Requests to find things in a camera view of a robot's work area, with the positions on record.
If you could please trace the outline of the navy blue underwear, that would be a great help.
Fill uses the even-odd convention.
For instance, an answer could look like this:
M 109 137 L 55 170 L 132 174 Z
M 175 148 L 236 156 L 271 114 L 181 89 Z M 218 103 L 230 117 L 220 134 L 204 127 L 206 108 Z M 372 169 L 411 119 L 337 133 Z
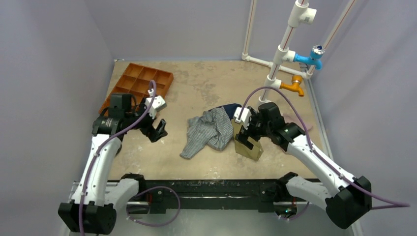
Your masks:
M 218 106 L 216 108 L 223 108 L 226 114 L 228 115 L 229 119 L 232 120 L 234 118 L 236 109 L 239 107 L 242 107 L 242 105 L 238 103 L 230 103 L 230 104 Z

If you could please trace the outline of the grey striped underwear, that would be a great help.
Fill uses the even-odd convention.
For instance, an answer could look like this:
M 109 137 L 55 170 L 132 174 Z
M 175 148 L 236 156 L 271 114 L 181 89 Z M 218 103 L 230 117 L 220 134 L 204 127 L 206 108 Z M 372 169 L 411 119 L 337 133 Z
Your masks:
M 231 118 L 223 106 L 204 111 L 187 120 L 186 144 L 180 157 L 191 159 L 205 146 L 223 151 L 233 133 Z

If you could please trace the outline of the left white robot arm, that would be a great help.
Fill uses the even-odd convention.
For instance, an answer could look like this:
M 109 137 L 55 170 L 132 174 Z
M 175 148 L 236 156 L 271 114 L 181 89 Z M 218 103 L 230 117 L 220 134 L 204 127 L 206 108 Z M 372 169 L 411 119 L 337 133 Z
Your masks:
M 126 174 L 110 190 L 109 173 L 122 148 L 124 135 L 139 129 L 151 142 L 167 135 L 166 121 L 153 127 L 156 115 L 167 106 L 154 92 L 137 99 L 131 93 L 112 93 L 92 125 L 90 153 L 82 178 L 67 203 L 61 203 L 58 215 L 74 233 L 109 235 L 116 224 L 117 212 L 127 201 L 141 201 L 146 187 L 139 174 Z

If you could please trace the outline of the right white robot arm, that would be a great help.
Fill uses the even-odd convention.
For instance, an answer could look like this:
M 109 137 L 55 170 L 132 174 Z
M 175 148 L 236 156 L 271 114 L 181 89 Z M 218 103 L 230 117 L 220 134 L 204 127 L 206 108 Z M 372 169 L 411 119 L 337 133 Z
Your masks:
M 258 141 L 267 137 L 303 163 L 322 183 L 318 186 L 295 174 L 287 174 L 284 182 L 276 187 L 280 199 L 294 196 L 311 202 L 341 229 L 349 228 L 371 210 L 372 200 L 366 194 L 372 191 L 371 182 L 364 176 L 355 177 L 326 156 L 299 125 L 285 121 L 275 103 L 262 104 L 257 111 L 237 107 L 233 118 L 241 125 L 235 140 L 247 150 L 254 148 L 251 139 Z

